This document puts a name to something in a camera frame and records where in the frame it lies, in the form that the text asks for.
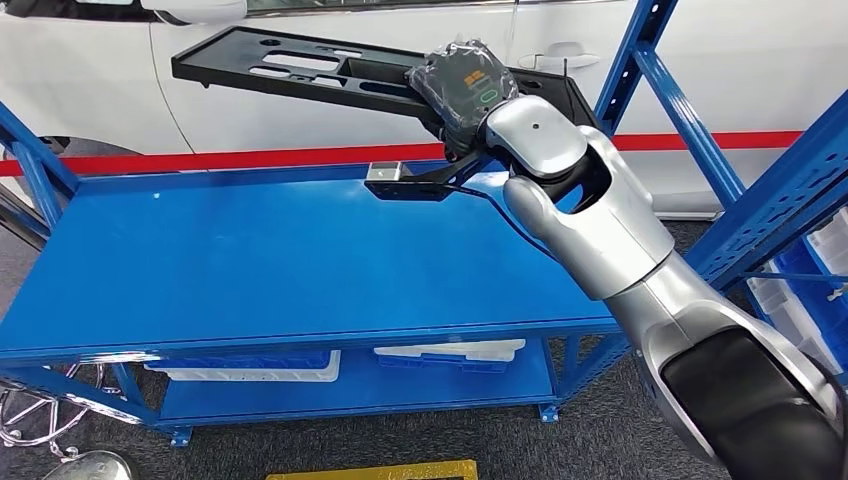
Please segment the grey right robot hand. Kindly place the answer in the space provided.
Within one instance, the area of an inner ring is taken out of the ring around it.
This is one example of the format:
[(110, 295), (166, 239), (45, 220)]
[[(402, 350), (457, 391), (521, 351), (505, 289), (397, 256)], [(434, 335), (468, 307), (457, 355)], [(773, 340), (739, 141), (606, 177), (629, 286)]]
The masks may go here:
[(479, 39), (454, 41), (425, 55), (405, 74), (409, 86), (433, 109), (440, 125), (423, 125), (456, 162), (477, 148), (486, 117), (520, 95), (510, 70)]

